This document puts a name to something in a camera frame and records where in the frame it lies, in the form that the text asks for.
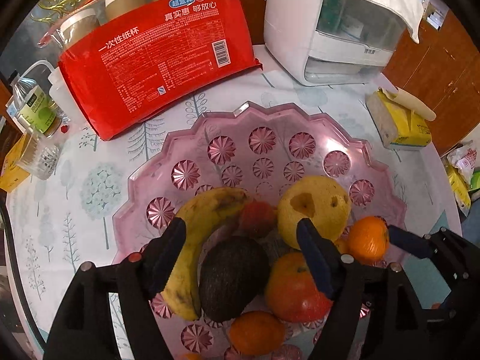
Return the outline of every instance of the orange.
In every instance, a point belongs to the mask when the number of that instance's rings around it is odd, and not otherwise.
[[[353,224],[347,238],[349,253],[364,264],[375,263],[388,248],[388,229],[384,221],[367,216]]]
[[[334,242],[334,245],[337,247],[340,254],[347,254],[349,252],[349,245],[347,245],[347,240],[340,237]]]
[[[275,262],[265,288],[265,302],[278,318],[295,323],[319,320],[332,307],[332,301],[317,290],[300,252],[288,253]]]
[[[230,341],[242,354],[262,356],[279,348],[285,327],[278,318],[265,311],[250,311],[233,321]]]

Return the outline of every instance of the banana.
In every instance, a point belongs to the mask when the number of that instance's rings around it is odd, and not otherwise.
[[[187,321],[202,315],[197,268],[202,245],[225,221],[238,215],[249,198],[240,188],[221,187],[190,199],[175,216],[186,223],[187,237],[162,292],[170,309]]]

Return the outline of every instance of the white plastic container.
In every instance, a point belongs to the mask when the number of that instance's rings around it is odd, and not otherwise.
[[[280,64],[314,86],[371,81],[406,27],[367,0],[267,0],[263,34]]]
[[[71,124],[83,128],[88,122],[78,108],[58,67],[50,73],[49,81],[52,84],[49,91],[52,100],[67,114]]]

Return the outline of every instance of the red fruit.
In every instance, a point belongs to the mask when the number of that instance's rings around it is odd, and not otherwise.
[[[277,224],[277,212],[267,202],[254,200],[240,214],[239,230],[252,238],[265,237]]]
[[[300,252],[288,253],[273,265],[265,288],[268,308],[288,322],[313,322],[327,314],[332,301],[317,290]]]

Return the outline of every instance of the barcode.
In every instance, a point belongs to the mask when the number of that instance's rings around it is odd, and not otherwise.
[[[217,40],[212,43],[213,52],[219,68],[230,64],[229,50],[227,49],[227,42],[225,39]]]

